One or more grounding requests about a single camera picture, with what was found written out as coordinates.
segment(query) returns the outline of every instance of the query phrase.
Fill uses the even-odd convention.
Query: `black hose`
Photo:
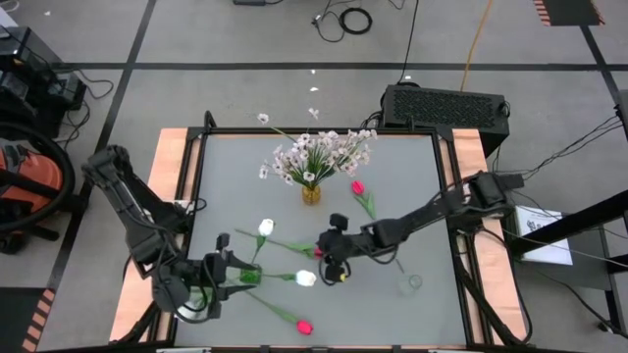
[[[0,131],[4,132],[11,129],[21,132],[25,136],[25,139],[27,139],[34,148],[39,150],[42,155],[52,159],[57,164],[63,175],[63,183],[61,184],[59,194],[55,199],[50,200],[50,203],[22,219],[10,223],[0,224],[0,232],[10,232],[33,226],[37,222],[40,222],[57,212],[63,202],[66,201],[66,199],[74,192],[76,183],[75,170],[72,167],[72,162],[70,162],[68,154],[53,140],[28,126],[16,123],[0,122]]]

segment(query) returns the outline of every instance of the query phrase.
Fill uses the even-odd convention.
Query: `white paper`
[[[517,206],[516,217],[519,235],[526,234],[552,224],[562,218],[560,212],[541,210],[532,207]],[[552,245],[569,249],[567,239],[559,240]],[[553,246],[544,246],[542,248],[523,254],[523,259],[527,261],[545,262],[560,265],[573,265],[571,253],[567,250],[558,249]]]

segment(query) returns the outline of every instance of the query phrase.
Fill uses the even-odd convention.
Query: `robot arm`
[[[91,156],[82,166],[85,178],[99,187],[112,204],[127,230],[131,259],[142,278],[151,277],[152,295],[157,306],[196,324],[220,318],[221,301],[254,285],[221,286],[227,267],[255,270],[226,250],[229,235],[222,233],[216,249],[202,260],[188,260],[179,249],[174,234],[188,231],[185,210],[163,202],[132,171],[129,154],[120,146],[108,146]],[[211,287],[205,297],[207,315],[194,321],[179,315],[193,286]]]
[[[479,172],[461,185],[440,192],[425,206],[398,219],[378,220],[362,226],[357,234],[342,234],[347,230],[348,218],[333,214],[330,218],[333,228],[321,233],[317,242],[326,264],[324,282],[333,285],[349,277],[349,258],[368,256],[380,264],[391,262],[399,244],[410,234],[442,219],[447,218],[454,227],[469,228],[485,217],[501,218],[511,210],[504,191],[521,186],[523,178],[519,175]],[[393,254],[388,261],[376,259],[389,253]]]

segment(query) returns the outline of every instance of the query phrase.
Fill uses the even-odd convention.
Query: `gray carpet floor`
[[[10,16],[19,25],[31,26],[64,61],[102,64],[92,67],[99,70],[85,70],[90,78],[116,83],[121,98],[117,104],[112,105],[114,93],[88,101],[91,120],[69,147],[77,172],[93,152],[109,116],[115,118],[109,142],[127,147],[136,173],[147,179],[160,129],[200,126],[205,110],[212,111],[219,126],[255,126],[259,113],[268,114],[274,126],[358,126],[378,110],[386,85],[396,82],[400,72],[360,70],[358,64],[403,61],[414,2],[407,1],[398,11],[387,1],[362,0],[362,7],[374,19],[371,31],[348,35],[337,44],[323,41],[310,24],[325,3],[286,0],[256,8],[237,7],[231,0],[23,0]],[[223,70],[211,65],[171,65],[131,71],[124,63],[145,9],[153,4],[145,36],[137,43],[139,51],[132,55],[139,63],[349,64],[315,73],[305,66]],[[591,32],[604,58],[610,64],[628,63],[628,23],[624,21],[628,2],[596,0],[596,4],[606,25],[592,27]],[[421,1],[409,62],[463,64],[485,5],[485,0]],[[362,25],[357,17],[349,20],[356,27]],[[339,30],[333,21],[321,27],[329,37],[338,36]],[[543,26],[533,2],[517,0],[494,4],[473,62],[594,65],[596,60],[581,28]],[[405,75],[424,87],[458,89],[460,67],[439,71],[425,66]],[[128,79],[119,87],[125,76]],[[628,73],[613,72],[612,76],[620,89],[628,88]],[[107,88],[92,87],[96,92]],[[614,115],[612,98],[597,71],[495,67],[494,71],[472,71],[466,89],[503,94],[512,106],[511,134],[499,158],[501,170],[532,168]],[[309,108],[319,110],[318,121],[311,119]],[[547,209],[574,212],[624,190],[627,170],[628,144],[618,129],[543,168],[523,192]],[[68,219],[50,222],[63,233]],[[606,226],[626,234],[622,223]],[[612,255],[628,252],[628,240],[609,235],[608,242]],[[1,256],[0,283],[45,286],[60,244],[61,240],[40,243],[34,239],[21,254]],[[127,256],[124,228],[104,196],[95,191],[39,350],[107,343]],[[534,325],[533,343],[565,350],[628,351],[628,341],[597,330],[596,319],[564,288],[525,269],[517,271],[517,278]],[[628,275],[617,280],[626,309]],[[607,314],[603,292],[578,291]]]

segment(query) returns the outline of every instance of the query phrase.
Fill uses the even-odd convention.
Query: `gray tabletop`
[[[232,235],[230,248],[249,261],[255,241],[234,232],[255,232],[266,218],[277,224],[272,238],[287,242],[315,242],[329,227],[329,216],[349,217],[348,232],[370,222],[353,199],[346,175],[325,180],[316,206],[301,200],[300,185],[258,177],[264,159],[289,141],[279,136],[214,135],[207,140],[200,197],[207,208],[196,216],[189,258],[212,251],[219,232]],[[371,163],[360,166],[357,177],[375,197],[378,218],[398,218],[427,202],[440,188],[429,136],[380,136],[369,142]],[[245,293],[223,304],[220,320],[201,325],[179,322],[178,346],[244,345],[433,345],[465,344],[451,253],[445,222],[410,236],[397,259],[406,275],[419,275],[422,286],[408,294],[400,288],[406,277],[393,262],[382,266],[368,258],[351,259],[353,275],[345,283],[327,287],[320,279],[313,287],[264,278],[252,292],[308,320],[309,336],[299,334],[265,306]],[[267,243],[257,257],[266,273],[308,270],[318,275],[318,263]],[[229,277],[237,271],[230,270]]]

